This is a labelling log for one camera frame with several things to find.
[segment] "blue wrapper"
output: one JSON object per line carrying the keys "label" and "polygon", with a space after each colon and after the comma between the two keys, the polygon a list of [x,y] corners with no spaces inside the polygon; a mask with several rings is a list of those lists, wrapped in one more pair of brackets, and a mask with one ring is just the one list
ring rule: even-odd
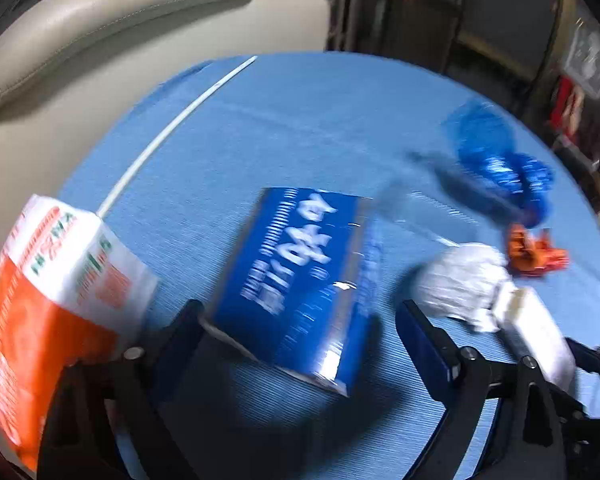
{"label": "blue wrapper", "polygon": [[202,323],[254,359],[347,395],[380,257],[371,199],[267,188]]}

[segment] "white plastic bag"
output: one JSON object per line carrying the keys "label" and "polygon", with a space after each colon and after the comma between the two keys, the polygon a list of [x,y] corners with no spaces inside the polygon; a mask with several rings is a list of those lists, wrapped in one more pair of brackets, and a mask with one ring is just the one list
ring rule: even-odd
{"label": "white plastic bag", "polygon": [[428,316],[468,322],[478,332],[497,332],[491,305],[511,282],[504,255],[484,244],[450,248],[419,275],[413,299]]}

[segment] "white rod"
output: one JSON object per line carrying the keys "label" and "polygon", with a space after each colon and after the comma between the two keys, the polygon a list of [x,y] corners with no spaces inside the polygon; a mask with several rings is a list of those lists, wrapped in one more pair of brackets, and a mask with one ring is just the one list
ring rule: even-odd
{"label": "white rod", "polygon": [[189,106],[187,106],[183,111],[179,113],[179,115],[171,121],[165,129],[163,129],[154,140],[152,140],[149,145],[144,149],[142,153],[133,161],[131,166],[129,166],[124,175],[120,177],[120,180],[116,182],[116,185],[109,191],[106,199],[100,204],[96,215],[100,218],[104,218],[109,209],[114,204],[114,202],[118,199],[120,194],[124,191],[126,185],[131,181],[134,175],[138,172],[138,170],[142,167],[144,162],[151,156],[151,154],[160,146],[164,139],[169,137],[170,133],[176,129],[176,127],[187,118],[187,116],[192,113],[193,110],[198,108],[206,99],[212,95],[216,90],[218,90],[224,83],[229,81],[233,76],[235,76],[238,72],[241,72],[243,69],[247,68],[251,63],[256,61],[258,56],[250,57],[247,61],[242,63],[239,67],[231,70],[226,76],[224,76],[220,81],[216,82],[208,88],[202,95],[200,95],[195,101],[193,101]]}

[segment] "round table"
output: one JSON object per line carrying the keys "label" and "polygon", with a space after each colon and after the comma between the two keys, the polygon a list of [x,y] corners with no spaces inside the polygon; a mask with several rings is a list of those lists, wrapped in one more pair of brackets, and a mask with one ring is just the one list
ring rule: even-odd
{"label": "round table", "polygon": [[[139,102],[93,150],[59,197],[96,210],[144,147],[193,99],[240,65],[217,60],[183,72]],[[451,206],[433,171],[413,153],[455,156],[443,121],[475,98],[467,88],[408,64],[357,54],[260,56],[195,110],[152,155],[107,216],[117,236],[160,278],[147,332],[170,322],[188,298],[208,300],[260,189],[315,187],[379,196],[399,179]],[[531,285],[560,329],[600,344],[600,229],[576,183],[554,155],[506,112],[520,152],[555,171],[549,194],[555,245],[568,269]],[[504,233],[480,222],[481,240],[504,248]],[[248,362],[209,336],[173,398],[160,407],[202,479],[399,479],[440,416],[394,327],[417,266],[445,247],[382,222],[384,257],[374,322],[350,398]],[[458,346],[511,361],[493,334],[434,320]],[[600,411],[600,388],[578,375],[578,396]],[[457,478],[471,475],[494,403],[485,407]]]}

